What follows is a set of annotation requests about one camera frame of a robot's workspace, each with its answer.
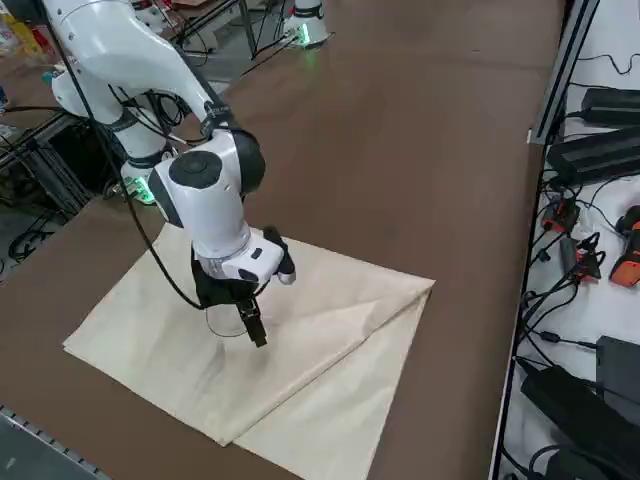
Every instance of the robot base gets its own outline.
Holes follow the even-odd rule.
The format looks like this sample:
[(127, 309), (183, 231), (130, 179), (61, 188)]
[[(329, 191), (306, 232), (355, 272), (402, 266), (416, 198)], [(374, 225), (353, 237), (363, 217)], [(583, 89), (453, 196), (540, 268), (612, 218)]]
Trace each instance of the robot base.
[(284, 34), (286, 38), (297, 35), (298, 38), (290, 45), (299, 48), (315, 47), (329, 38), (324, 20), (318, 17), (292, 16), (284, 24)]

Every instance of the cloth fold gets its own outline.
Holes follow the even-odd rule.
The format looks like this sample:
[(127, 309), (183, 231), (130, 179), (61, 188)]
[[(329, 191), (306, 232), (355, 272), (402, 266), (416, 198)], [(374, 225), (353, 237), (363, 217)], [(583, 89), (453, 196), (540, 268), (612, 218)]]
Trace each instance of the cloth fold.
[[(226, 445), (244, 435), (251, 444), (247, 448), (261, 454), (259, 444), (269, 443), (268, 431), (277, 435), (278, 429), (252, 435), (254, 426), (268, 425), (274, 413), (286, 418), (285, 407), (297, 394), (304, 390), (314, 397), (319, 379), (336, 375), (333, 370), (345, 364), (356, 365), (358, 358), (350, 354), (370, 337), (392, 344), (384, 330), (399, 322), (396, 330), (402, 328), (404, 340), (401, 346), (396, 342), (396, 350), (403, 351), (394, 363), (397, 382), (433, 284), (286, 241), (298, 281), (292, 286), (271, 282), (260, 296), (268, 333), (265, 347), (256, 348), (246, 335), (216, 337), (210, 326), (233, 321), (235, 307), (209, 309), (207, 325), (204, 312), (175, 295), (147, 252), (64, 342), (65, 350), (218, 443)], [(185, 260), (190, 248), (185, 233), (166, 225), (155, 247), (178, 285), (196, 298)], [(347, 359), (352, 356), (356, 363)], [(358, 368), (351, 375), (357, 378)], [(395, 383), (389, 386), (389, 378), (384, 388), (391, 388), (392, 396)], [(377, 417), (381, 429), (386, 411), (381, 422), (380, 414)], [(302, 470), (294, 473), (309, 476), (304, 466)]]

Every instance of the table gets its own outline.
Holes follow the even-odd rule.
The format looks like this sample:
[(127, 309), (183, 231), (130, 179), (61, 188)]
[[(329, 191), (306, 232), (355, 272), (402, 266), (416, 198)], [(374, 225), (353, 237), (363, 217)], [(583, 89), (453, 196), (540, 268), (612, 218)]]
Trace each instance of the table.
[[(487, 478), (541, 167), (526, 134), (562, 10), (330, 1), (322, 49), (283, 51), (228, 96), (268, 162), (252, 225), (436, 279), (372, 480)], [(62, 351), (142, 251), (125, 213), (92, 203), (0, 287), (0, 398), (113, 478), (292, 478)]]
[[(622, 69), (626, 69), (631, 56), (640, 51), (639, 22), (640, 12), (636, 0), (602, 0), (589, 27), (579, 58), (608, 53)], [(607, 58), (578, 61), (571, 82), (637, 90), (640, 88), (640, 67), (635, 63), (635, 67), (628, 75), (618, 75)], [(566, 95), (566, 112), (581, 109), (586, 90), (579, 85), (569, 86)], [(587, 125), (580, 119), (571, 118), (564, 123), (564, 138), (560, 141), (571, 141), (580, 138), (583, 134), (611, 130)], [(579, 199), (589, 202), (601, 184), (602, 182), (585, 186)], [(638, 191), (640, 191), (639, 177), (621, 179), (598, 193), (594, 204), (604, 212), (609, 221), (615, 224), (628, 206), (640, 201), (637, 197)], [(579, 206), (583, 209), (581, 220), (584, 220), (586, 206)], [(601, 233), (598, 250), (604, 250), (607, 254), (601, 267), (603, 279), (596, 285), (581, 285), (575, 301), (546, 318), (538, 330), (553, 331), (570, 340), (595, 342), (600, 336), (607, 335), (640, 344), (636, 317), (629, 314), (637, 305), (638, 293), (634, 289), (617, 287), (608, 281), (612, 266), (621, 254), (622, 242), (606, 225), (600, 213), (591, 209), (586, 216), (595, 230)], [(557, 248), (551, 249), (550, 254), (552, 256), (550, 262), (547, 264), (538, 262), (532, 268), (529, 289), (544, 292), (562, 275)], [(570, 294), (569, 291), (554, 295), (552, 300), (545, 302), (541, 312), (567, 300)], [(596, 362), (593, 352), (543, 341), (538, 341), (537, 344), (554, 362), (562, 365), (570, 373), (581, 378), (596, 379)], [(531, 358), (540, 360), (528, 342), (523, 342), (519, 352), (523, 355), (531, 353)], [(523, 379), (524, 375), (519, 368), (516, 368), (513, 378), (514, 389), (511, 392), (508, 410), (505, 446), (516, 460), (526, 465), (534, 452), (543, 446), (557, 443), (557, 438), (552, 434), (551, 423), (538, 415), (529, 400), (520, 393), (519, 385)], [(542, 459), (538, 464), (539, 469), (543, 469), (545, 461)], [(502, 466), (505, 472), (513, 471), (506, 461)]]

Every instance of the wire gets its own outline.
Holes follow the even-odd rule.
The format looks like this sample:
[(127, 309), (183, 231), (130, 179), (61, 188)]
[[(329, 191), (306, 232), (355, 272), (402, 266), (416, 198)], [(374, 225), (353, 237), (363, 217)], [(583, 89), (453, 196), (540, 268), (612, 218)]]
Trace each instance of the wire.
[(634, 53), (633, 55), (631, 55), (631, 57), (629, 57), (629, 65), (628, 65), (626, 70), (622, 70), (620, 67), (618, 67), (618, 64), (616, 63), (614, 58), (609, 53), (603, 53), (602, 55), (596, 55), (595, 57), (578, 58), (578, 61), (579, 62), (588, 62), (588, 61), (591, 61), (591, 60), (598, 60), (599, 58), (608, 58), (609, 61), (611, 62), (611, 65), (616, 70), (616, 73), (618, 75), (628, 75), (631, 72), (631, 70), (633, 69), (633, 59), (634, 59), (634, 57), (640, 57), (640, 53)]
[(69, 62), (69, 59), (67, 58), (66, 52), (64, 51), (64, 49), (62, 48), (62, 45), (60, 44), (60, 39), (58, 38), (58, 35), (56, 34), (56, 32), (55, 32), (55, 30), (53, 28), (53, 25), (51, 25), (51, 21), (49, 20), (49, 17), (46, 15), (46, 8), (44, 7), (43, 0), (40, 0), (39, 3), (40, 3), (40, 7), (41, 7), (43, 13), (45, 13), (44, 20), (45, 20), (45, 24), (47, 26), (47, 30), (49, 31), (49, 34), (51, 35), (51, 38), (52, 38), (52, 40), (53, 40), (53, 42), (54, 42), (54, 44), (56, 46), (56, 49), (58, 50), (58, 53), (62, 57), (62, 61), (64, 62), (65, 66), (67, 68), (67, 71), (71, 75), (71, 80), (73, 81), (73, 84), (76, 87), (76, 90), (78, 91), (78, 95), (80, 96), (80, 100), (82, 101), (82, 104), (83, 104), (84, 108), (87, 111), (87, 115), (89, 116), (89, 122), (90, 122), (91, 126), (93, 127), (94, 131), (96, 132), (96, 138), (98, 140), (98, 145), (100, 146), (100, 149), (102, 150), (102, 153), (104, 154), (104, 156), (107, 158), (107, 161), (111, 165), (111, 168), (113, 169), (114, 173), (116, 174), (116, 177), (118, 179), (118, 183), (120, 184), (120, 188), (122, 190), (122, 194), (124, 195), (125, 201), (127, 203), (127, 207), (129, 209), (129, 212), (131, 213), (131, 217), (133, 218), (133, 222), (135, 223), (135, 226), (138, 229), (138, 232), (140, 233), (140, 236), (142, 237), (142, 239), (143, 239), (147, 249), (149, 250), (149, 252), (151, 252), (151, 255), (153, 256), (153, 259), (158, 264), (158, 268), (160, 268), (160, 271), (162, 272), (162, 274), (166, 278), (167, 282), (169, 282), (171, 287), (174, 289), (174, 291), (186, 303), (191, 305), (193, 308), (196, 308), (198, 310), (204, 310), (204, 307), (202, 305), (200, 305), (200, 304), (194, 302), (193, 300), (191, 300), (180, 289), (180, 287), (178, 287), (178, 285), (175, 283), (173, 278), (171, 278), (171, 275), (167, 271), (167, 268), (165, 267), (164, 263), (162, 263), (162, 260), (160, 259), (160, 256), (158, 255), (158, 253), (156, 252), (155, 248), (153, 247), (153, 243), (151, 242), (151, 240), (147, 236), (147, 232), (145, 232), (144, 227), (140, 223), (140, 219), (138, 218), (138, 215), (136, 214), (136, 210), (135, 210), (135, 208), (133, 206), (133, 201), (131, 200), (131, 196), (129, 195), (129, 192), (127, 191), (127, 186), (126, 186), (126, 184), (124, 182), (124, 179), (122, 178), (122, 174), (120, 173), (120, 169), (118, 168), (118, 166), (116, 165), (115, 160), (113, 159), (111, 150), (109, 150), (106, 147), (106, 145), (104, 144), (103, 137), (98, 133), (99, 132), (98, 122), (96, 121), (96, 118), (95, 118), (95, 116), (93, 114), (93, 110), (91, 109), (91, 106), (89, 105), (89, 102), (87, 101), (87, 97), (85, 96), (85, 94), (84, 94), (84, 92), (82, 90), (82, 87), (80, 86), (80, 83), (78, 82), (78, 78), (76, 77), (75, 71), (74, 71), (73, 67), (71, 66), (71, 63)]
[(576, 202), (577, 203), (582, 203), (583, 205), (586, 205), (588, 208), (592, 208), (592, 207), (595, 208), (595, 210), (602, 216), (602, 218), (607, 223), (607, 225), (609, 225), (609, 228), (611, 228), (613, 233), (615, 233), (616, 235), (618, 235), (620, 237), (622, 236), (622, 235), (620, 235), (618, 230), (616, 230), (616, 226), (609, 221), (609, 219), (607, 218), (605, 213), (600, 209), (600, 207), (598, 207), (597, 205), (594, 205), (593, 203), (587, 203), (584, 200), (576, 200)]
[(284, 7), (286, 3), (287, 2), (285, 0), (282, 0), (282, 5), (280, 6), (280, 13), (278, 14), (278, 23), (276, 24), (276, 29), (273, 31), (274, 40), (277, 37), (282, 36), (281, 30), (284, 28)]
[[(116, 94), (116, 92), (113, 89), (113, 87), (111, 85), (108, 85), (108, 87), (109, 87), (109, 90), (111, 91), (111, 94), (115, 97), (115, 99), (118, 100), (118, 102), (120, 102), (120, 104), (123, 107), (126, 108), (127, 105), (125, 104), (125, 102), (122, 101), (122, 99), (120, 97), (118, 97), (118, 95)], [(160, 135), (161, 137), (165, 138), (166, 140), (175, 140), (175, 141), (177, 141), (179, 143), (182, 143), (183, 145), (195, 146), (195, 145), (201, 144), (202, 142), (207, 141), (207, 139), (204, 138), (204, 137), (202, 137), (200, 139), (197, 139), (197, 140), (185, 140), (185, 139), (182, 139), (180, 137), (176, 137), (172, 133), (165, 134), (162, 131), (162, 127), (160, 125), (158, 125), (157, 123), (155, 123), (153, 120), (151, 120), (151, 118), (149, 118), (149, 116), (144, 112), (144, 110), (140, 107), (140, 104), (135, 99), (131, 98), (122, 87), (118, 87), (118, 88), (120, 89), (120, 92), (125, 96), (127, 101), (132, 103), (133, 108), (136, 109), (138, 114), (142, 118), (144, 118), (147, 122), (149, 122), (147, 124), (147, 123), (143, 122), (142, 120), (140, 120), (139, 117), (136, 117), (137, 122), (140, 125), (142, 125), (143, 127), (145, 127), (147, 130), (155, 133), (156, 135)]]
[(11, 243), (9, 244), (9, 248), (7, 249), (7, 255), (10, 259), (15, 261), (16, 263), (22, 263), (27, 259), (29, 255), (31, 255), (35, 248), (32, 248), (31, 242), (33, 242), (36, 238), (39, 237), (40, 242), (44, 241), (47, 237), (53, 235), (53, 232), (45, 232), (42, 228), (49, 222), (51, 219), (57, 215), (57, 211), (55, 212), (45, 212), (39, 217), (37, 217), (31, 225), (27, 227), (27, 229), (15, 237)]
[(611, 395), (615, 395), (616, 397), (622, 398), (623, 400), (626, 400), (629, 403), (633, 403), (634, 405), (640, 406), (640, 401), (629, 398), (626, 395), (623, 395), (619, 392), (616, 392), (615, 390), (605, 387), (604, 385), (600, 385), (598, 382), (593, 382), (591, 380), (584, 380), (584, 379), (582, 380), (584, 381), (585, 384), (587, 384), (588, 386), (590, 386), (595, 390), (603, 390), (605, 392), (610, 393)]
[(613, 177), (611, 177), (609, 180), (607, 180), (606, 182), (604, 182), (602, 185), (600, 185), (595, 192), (593, 192), (593, 195), (591, 196), (591, 201), (587, 204), (589, 206), (589, 208), (591, 208), (591, 206), (593, 206), (593, 202), (596, 199), (596, 196), (598, 195), (598, 193), (600, 193), (602, 191), (602, 189), (604, 187), (606, 187), (607, 185), (612, 184), (613, 182), (615, 182), (616, 180), (620, 180), (621, 178), (625, 178), (625, 177), (633, 177), (635, 176), (635, 173), (625, 173), (622, 175), (615, 175)]
[(533, 260), (531, 260), (531, 262), (529, 263), (529, 267), (531, 267), (534, 263), (536, 263), (537, 260), (544, 258), (544, 254), (546, 254), (549, 251), (549, 249), (553, 247), (556, 243), (558, 243), (560, 239), (564, 237), (566, 234), (567, 234), (566, 232), (560, 232), (546, 246), (538, 250), (538, 252), (536, 253), (536, 256), (533, 257)]
[(614, 87), (609, 87), (607, 85), (590, 85), (588, 83), (578, 83), (578, 82), (569, 82), (569, 85), (573, 87), (582, 87), (582, 88), (602, 88), (607, 90), (615, 90)]
[(75, 117), (75, 115), (73, 115), (70, 112), (67, 112), (64, 108), (62, 107), (46, 107), (46, 106), (40, 106), (40, 105), (17, 105), (15, 107), (6, 107), (2, 109), (3, 113), (14, 113), (14, 112), (31, 112), (34, 110), (44, 110), (44, 111), (50, 111), (50, 112), (57, 112), (57, 113), (66, 113), (68, 115), (72, 115)]
[(265, 50), (270, 49), (271, 47), (275, 47), (278, 43), (280, 43), (282, 40), (284, 40), (286, 37), (280, 37), (277, 40), (274, 40), (271, 43), (266, 44), (264, 47), (259, 48), (258, 50), (256, 50), (256, 54), (254, 55), (253, 58), (256, 58), (258, 55), (260, 55), (262, 52), (264, 52)]
[(536, 238), (533, 243), (531, 243), (531, 248), (535, 247), (538, 243), (540, 243), (540, 240), (542, 240), (544, 238), (544, 236), (547, 234), (549, 230), (543, 230), (542, 233), (540, 233), (540, 235), (538, 235), (538, 238)]
[(277, 54), (279, 54), (282, 50), (284, 50), (285, 48), (287, 48), (289, 45), (291, 45), (295, 40), (298, 39), (298, 36), (295, 35), (293, 37), (291, 37), (291, 39), (284, 43), (280, 48), (278, 48), (275, 52), (273, 52), (271, 55), (269, 55), (267, 58), (265, 58), (264, 60), (262, 60), (261, 62), (256, 63), (255, 65), (253, 65), (251, 68), (249, 68), (248, 70), (245, 70), (244, 72), (242, 72), (240, 74), (239, 78), (244, 77), (245, 75), (249, 74), (250, 72), (254, 71), (256, 68), (258, 68), (260, 65), (267, 63), (269, 60), (271, 60), (273, 57), (275, 57)]
[(211, 330), (211, 333), (213, 333), (215, 336), (217, 337), (222, 337), (222, 338), (236, 338), (236, 337), (241, 337), (242, 335), (244, 335), (245, 333), (247, 333), (247, 330), (245, 329), (242, 333), (236, 333), (234, 335), (223, 335), (221, 333), (216, 332), (213, 328), (211, 328), (211, 324), (209, 323), (209, 309), (205, 308), (204, 309), (204, 319), (207, 322), (207, 327), (209, 327), (209, 330)]
[(524, 360), (525, 362), (529, 362), (533, 365), (538, 365), (539, 367), (549, 368), (549, 365), (547, 365), (546, 363), (542, 363), (542, 362), (539, 362), (538, 360), (533, 360), (531, 358), (523, 357), (521, 355), (516, 355), (514, 358), (516, 358), (517, 360)]
[(529, 461), (529, 470), (531, 472), (535, 472), (535, 464), (538, 459), (548, 452), (553, 451), (561, 451), (565, 450), (571, 452), (575, 455), (579, 455), (583, 457), (585, 460), (589, 460), (596, 467), (606, 467), (610, 470), (615, 471), (620, 477), (624, 480), (638, 480), (640, 477), (627, 470), (626, 466), (623, 468), (617, 463), (614, 463), (598, 454), (589, 452), (587, 450), (583, 450), (581, 448), (575, 447), (573, 445), (547, 445), (546, 447), (541, 448), (536, 453), (533, 454), (531, 460)]
[(271, 7), (267, 7), (265, 5), (264, 15), (262, 15), (262, 22), (260, 22), (260, 31), (258, 32), (258, 38), (256, 39), (256, 51), (252, 52), (251, 60), (255, 59), (260, 53), (260, 50), (258, 49), (258, 45), (260, 45), (260, 38), (262, 37), (262, 29), (264, 28), (264, 22), (267, 20), (267, 16), (269, 15), (270, 10), (271, 10)]
[(536, 335), (538, 335), (542, 340), (544, 340), (545, 342), (549, 342), (549, 343), (567, 343), (570, 345), (578, 345), (581, 347), (585, 347), (585, 348), (590, 348), (591, 350), (597, 350), (598, 349), (598, 345), (596, 345), (593, 342), (583, 342), (580, 340), (567, 340), (562, 338), (560, 335), (558, 335), (555, 332), (549, 332), (549, 331), (543, 331), (543, 332), (538, 332), (536, 330), (531, 330), (531, 333), (535, 333)]
[[(182, 13), (180, 13), (178, 10), (176, 10), (173, 7), (169, 7), (169, 10), (171, 10), (173, 13), (175, 13), (182, 20), (182, 31), (177, 34), (178, 40), (176, 40), (176, 44), (179, 47), (182, 48), (184, 46), (184, 42), (186, 40), (185, 32), (186, 32), (187, 27), (189, 26), (189, 23), (190, 23), (191, 20), (189, 18), (185, 17), (184, 15), (182, 15)], [(202, 38), (202, 35), (200, 35), (200, 32), (198, 30), (195, 30), (194, 33), (200, 39), (200, 42), (202, 43), (202, 48), (203, 48), (202, 52), (196, 52), (196, 53), (199, 53), (200, 55), (204, 55), (203, 62), (201, 64), (199, 64), (199, 65), (194, 65), (194, 67), (203, 67), (209, 61), (209, 53), (211, 53), (211, 50), (209, 48), (207, 48), (207, 43)]]
[(569, 299), (568, 299), (568, 300), (566, 300), (566, 301), (564, 301), (564, 302), (562, 302), (562, 303), (559, 303), (559, 304), (558, 304), (558, 305), (556, 305), (555, 307), (552, 307), (552, 308), (550, 308), (549, 310), (547, 310), (546, 312), (544, 312), (542, 315), (540, 315), (540, 316), (536, 319), (536, 321), (535, 321), (535, 322), (533, 323), (533, 325), (531, 325), (530, 327), (528, 327), (528, 326), (527, 326), (527, 323), (528, 323), (528, 322), (526, 322), (526, 323), (525, 323), (525, 326), (524, 326), (525, 331), (532, 332), (533, 330), (535, 330), (535, 328), (540, 324), (540, 322), (541, 322), (545, 317), (548, 317), (549, 315), (551, 315), (551, 314), (552, 314), (553, 312), (555, 312), (556, 310), (558, 310), (558, 309), (560, 309), (560, 308), (562, 308), (562, 307), (566, 307), (566, 306), (567, 306), (567, 305), (569, 305), (571, 302), (573, 302), (573, 301), (576, 299), (576, 297), (578, 296), (578, 284), (577, 284), (577, 283), (575, 283), (574, 285), (575, 285), (575, 289), (574, 289), (573, 293), (571, 294), (571, 297), (569, 297)]
[(547, 362), (549, 364), (549, 366), (553, 367), (556, 365), (556, 363), (551, 360), (543, 351), (542, 349), (538, 346), (538, 344), (536, 342), (533, 341), (533, 337), (531, 336), (531, 331), (526, 331), (524, 332), (525, 338), (527, 340), (529, 340), (529, 343), (531, 343), (531, 346), (538, 352), (538, 354), (544, 359), (545, 362)]
[(509, 460), (509, 463), (511, 463), (511, 465), (513, 465), (516, 468), (516, 470), (518, 470), (526, 478), (531, 478), (531, 472), (527, 469), (527, 467), (518, 463), (518, 461), (515, 458), (513, 458), (509, 452), (507, 452), (507, 449), (504, 448), (504, 445), (500, 449), (500, 453), (502, 453), (504, 458)]

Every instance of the power adapter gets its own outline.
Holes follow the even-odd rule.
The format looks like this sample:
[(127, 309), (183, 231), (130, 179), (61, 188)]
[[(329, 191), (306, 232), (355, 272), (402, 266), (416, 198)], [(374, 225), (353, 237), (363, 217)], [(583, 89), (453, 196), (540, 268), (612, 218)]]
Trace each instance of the power adapter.
[[(538, 370), (518, 362), (527, 378), (522, 393), (579, 448), (640, 476), (640, 428), (559, 366)], [(618, 479), (615, 473), (608, 477)]]
[(589, 88), (582, 99), (580, 117), (605, 127), (640, 125), (640, 90)]

